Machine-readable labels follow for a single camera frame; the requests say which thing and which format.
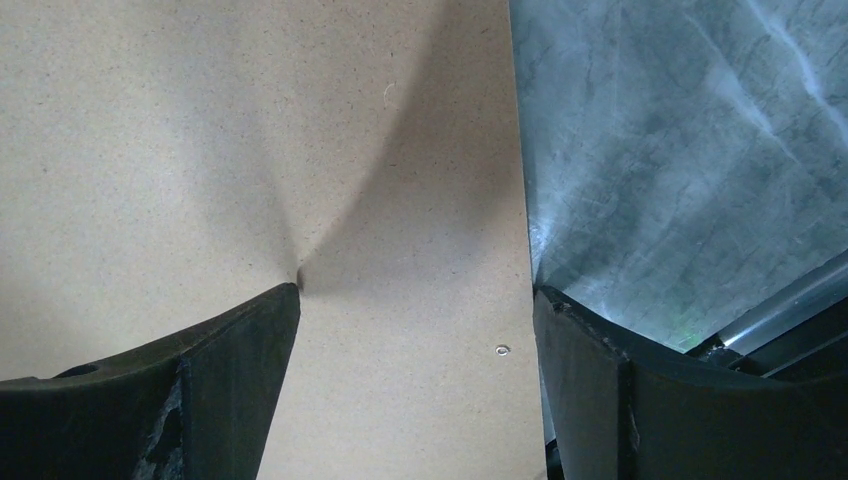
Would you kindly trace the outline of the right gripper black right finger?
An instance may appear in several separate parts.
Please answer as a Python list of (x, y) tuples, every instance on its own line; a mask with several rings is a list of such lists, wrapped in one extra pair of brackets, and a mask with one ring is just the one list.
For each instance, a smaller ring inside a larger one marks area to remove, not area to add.
[(676, 352), (562, 292), (533, 324), (566, 479), (843, 479), (847, 339), (766, 376)]

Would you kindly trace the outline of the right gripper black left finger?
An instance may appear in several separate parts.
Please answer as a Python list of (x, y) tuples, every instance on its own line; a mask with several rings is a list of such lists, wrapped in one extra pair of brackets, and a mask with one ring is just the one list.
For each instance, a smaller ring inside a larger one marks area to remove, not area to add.
[(53, 378), (1, 385), (5, 479), (253, 479), (300, 318), (283, 283)]

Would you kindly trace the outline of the brown frame backing board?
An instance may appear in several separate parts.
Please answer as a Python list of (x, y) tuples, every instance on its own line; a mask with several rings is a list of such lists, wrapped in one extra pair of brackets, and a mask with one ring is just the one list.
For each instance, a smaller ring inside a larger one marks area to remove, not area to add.
[(540, 479), (504, 1), (5, 1), (1, 375), (283, 282), (263, 479)]

